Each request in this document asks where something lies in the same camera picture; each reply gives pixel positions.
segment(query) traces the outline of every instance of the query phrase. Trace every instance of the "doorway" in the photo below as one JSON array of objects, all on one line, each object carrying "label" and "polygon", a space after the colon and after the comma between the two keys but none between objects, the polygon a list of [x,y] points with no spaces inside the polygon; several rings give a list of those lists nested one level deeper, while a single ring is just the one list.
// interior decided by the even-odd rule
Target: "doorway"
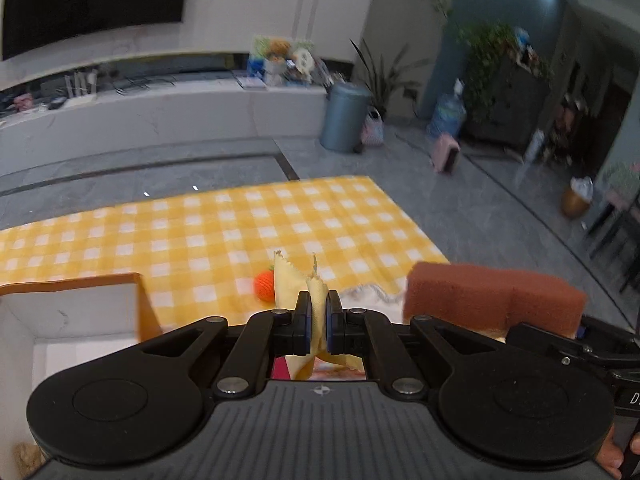
[{"label": "doorway", "polygon": [[580,125],[579,140],[582,144],[582,164],[586,174],[595,177],[607,158],[611,146],[625,118],[631,94],[610,83],[597,118],[585,120]]}]

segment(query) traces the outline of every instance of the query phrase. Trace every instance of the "yellow cloth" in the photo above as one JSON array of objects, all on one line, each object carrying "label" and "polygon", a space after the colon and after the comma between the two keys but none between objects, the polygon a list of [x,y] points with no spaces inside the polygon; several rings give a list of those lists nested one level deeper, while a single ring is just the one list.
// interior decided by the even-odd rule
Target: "yellow cloth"
[{"label": "yellow cloth", "polygon": [[404,285],[414,262],[446,262],[370,179],[341,177],[145,200],[0,232],[0,283],[139,272],[163,326],[212,314],[242,324],[270,306],[253,278],[273,253],[343,290]]}]

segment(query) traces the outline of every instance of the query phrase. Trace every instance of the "pink suitcase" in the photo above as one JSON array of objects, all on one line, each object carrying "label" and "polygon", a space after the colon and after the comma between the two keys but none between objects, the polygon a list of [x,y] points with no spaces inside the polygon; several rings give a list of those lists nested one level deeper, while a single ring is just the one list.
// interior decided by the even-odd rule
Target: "pink suitcase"
[{"label": "pink suitcase", "polygon": [[452,173],[460,156],[460,145],[449,134],[442,134],[431,152],[436,173]]}]

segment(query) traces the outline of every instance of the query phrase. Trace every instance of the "human hand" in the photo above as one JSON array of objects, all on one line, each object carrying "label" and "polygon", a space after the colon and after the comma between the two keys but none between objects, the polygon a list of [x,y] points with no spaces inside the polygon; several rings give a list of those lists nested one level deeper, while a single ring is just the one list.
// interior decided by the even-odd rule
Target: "human hand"
[{"label": "human hand", "polygon": [[[613,443],[614,428],[609,430],[604,444],[600,448],[600,452],[596,457],[596,462],[600,464],[613,478],[620,480],[622,473],[620,466],[624,460],[624,455],[620,448]],[[631,441],[631,451],[640,454],[640,433],[636,434]]]}]

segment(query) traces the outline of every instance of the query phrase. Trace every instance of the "pink bag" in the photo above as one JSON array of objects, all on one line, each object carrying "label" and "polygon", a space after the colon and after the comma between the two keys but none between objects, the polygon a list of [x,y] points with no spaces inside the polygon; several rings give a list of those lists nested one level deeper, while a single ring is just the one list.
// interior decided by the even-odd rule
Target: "pink bag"
[{"label": "pink bag", "polygon": [[459,156],[460,145],[456,139],[449,134],[442,134],[431,152],[433,169],[436,173],[452,173]]},{"label": "pink bag", "polygon": [[365,146],[382,146],[385,143],[385,123],[373,106],[369,107],[364,120],[360,140]]}]

